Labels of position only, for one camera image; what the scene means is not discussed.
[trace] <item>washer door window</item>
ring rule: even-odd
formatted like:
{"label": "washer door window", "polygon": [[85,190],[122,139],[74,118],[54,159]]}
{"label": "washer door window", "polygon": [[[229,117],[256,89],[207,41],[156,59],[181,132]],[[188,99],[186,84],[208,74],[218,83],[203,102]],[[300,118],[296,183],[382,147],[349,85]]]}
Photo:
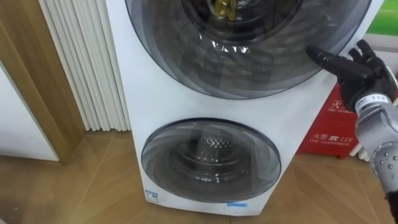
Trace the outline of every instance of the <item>washer door window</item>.
{"label": "washer door window", "polygon": [[126,0],[151,57],[211,96],[268,96],[319,72],[305,53],[339,53],[371,0]]}
{"label": "washer door window", "polygon": [[221,119],[188,119],[157,130],[142,166],[159,187],[199,202],[242,201],[263,194],[280,176],[279,153],[256,130]]}

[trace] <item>robotic arm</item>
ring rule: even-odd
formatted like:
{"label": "robotic arm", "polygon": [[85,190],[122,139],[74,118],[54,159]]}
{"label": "robotic arm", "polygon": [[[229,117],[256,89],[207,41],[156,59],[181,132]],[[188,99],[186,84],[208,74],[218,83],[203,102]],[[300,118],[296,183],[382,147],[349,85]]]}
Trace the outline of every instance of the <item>robotic arm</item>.
{"label": "robotic arm", "polygon": [[360,40],[357,46],[362,54],[351,49],[353,60],[315,46],[307,47],[307,54],[337,76],[344,106],[358,116],[358,141],[370,156],[371,169],[379,178],[398,223],[398,108],[392,104],[398,84],[366,41]]}

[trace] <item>wooden floor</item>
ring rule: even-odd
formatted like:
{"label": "wooden floor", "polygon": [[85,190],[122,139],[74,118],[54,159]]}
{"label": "wooden floor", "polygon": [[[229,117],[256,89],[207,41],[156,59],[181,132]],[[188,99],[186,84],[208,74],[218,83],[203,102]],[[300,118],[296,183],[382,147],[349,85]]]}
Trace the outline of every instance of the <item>wooden floor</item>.
{"label": "wooden floor", "polygon": [[142,193],[130,133],[91,133],[66,167],[0,158],[0,217],[11,223],[392,223],[368,165],[297,156],[258,217],[163,208]]}

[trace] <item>yellow object inside drum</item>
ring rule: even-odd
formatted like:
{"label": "yellow object inside drum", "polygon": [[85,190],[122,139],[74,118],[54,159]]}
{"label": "yellow object inside drum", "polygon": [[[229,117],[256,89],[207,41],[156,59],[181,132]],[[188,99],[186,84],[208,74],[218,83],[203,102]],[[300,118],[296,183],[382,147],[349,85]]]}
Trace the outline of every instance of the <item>yellow object inside drum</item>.
{"label": "yellow object inside drum", "polygon": [[236,18],[236,0],[216,0],[213,3],[214,14],[216,17],[228,17],[230,21]]}

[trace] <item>stacked washer dryer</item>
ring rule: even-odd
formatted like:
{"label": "stacked washer dryer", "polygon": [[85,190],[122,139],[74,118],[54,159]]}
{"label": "stacked washer dryer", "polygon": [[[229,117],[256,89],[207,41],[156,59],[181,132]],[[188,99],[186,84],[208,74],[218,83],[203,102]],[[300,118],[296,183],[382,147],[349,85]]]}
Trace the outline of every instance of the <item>stacked washer dryer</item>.
{"label": "stacked washer dryer", "polygon": [[107,0],[148,202],[258,215],[383,0]]}

